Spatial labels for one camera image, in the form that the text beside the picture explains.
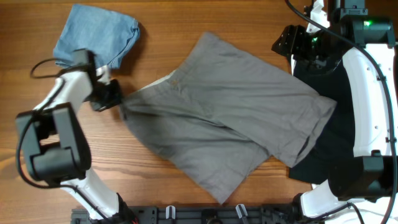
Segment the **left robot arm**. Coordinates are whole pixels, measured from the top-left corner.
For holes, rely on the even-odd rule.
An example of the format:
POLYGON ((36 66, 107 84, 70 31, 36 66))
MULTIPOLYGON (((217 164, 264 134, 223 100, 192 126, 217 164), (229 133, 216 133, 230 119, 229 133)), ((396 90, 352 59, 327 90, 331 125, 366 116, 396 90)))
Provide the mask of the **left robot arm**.
POLYGON ((70 64, 53 76, 55 85, 40 104, 16 117, 17 171, 35 188, 68 192, 86 209, 90 223, 139 223, 93 170, 90 146, 77 119, 84 102, 97 112, 119 105, 119 83, 110 77, 108 66, 96 67, 90 50, 74 51, 70 64))

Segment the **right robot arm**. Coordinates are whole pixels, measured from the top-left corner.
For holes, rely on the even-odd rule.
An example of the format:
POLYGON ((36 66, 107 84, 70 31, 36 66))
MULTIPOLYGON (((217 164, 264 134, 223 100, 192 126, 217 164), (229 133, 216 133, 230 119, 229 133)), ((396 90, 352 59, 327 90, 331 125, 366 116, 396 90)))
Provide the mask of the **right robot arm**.
POLYGON ((396 37, 391 19, 364 1, 312 1, 273 44, 294 76, 334 98, 344 146, 326 140, 326 174, 291 205, 293 223, 397 221, 396 37))

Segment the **grey khaki shorts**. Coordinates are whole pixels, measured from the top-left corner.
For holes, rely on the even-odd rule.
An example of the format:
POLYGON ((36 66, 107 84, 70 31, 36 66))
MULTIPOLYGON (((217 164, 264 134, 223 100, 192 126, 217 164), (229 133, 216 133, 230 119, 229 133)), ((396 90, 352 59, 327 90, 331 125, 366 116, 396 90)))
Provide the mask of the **grey khaki shorts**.
POLYGON ((269 157, 289 167, 336 108, 291 74, 205 32, 166 77, 123 99, 121 119, 218 203, 269 157))

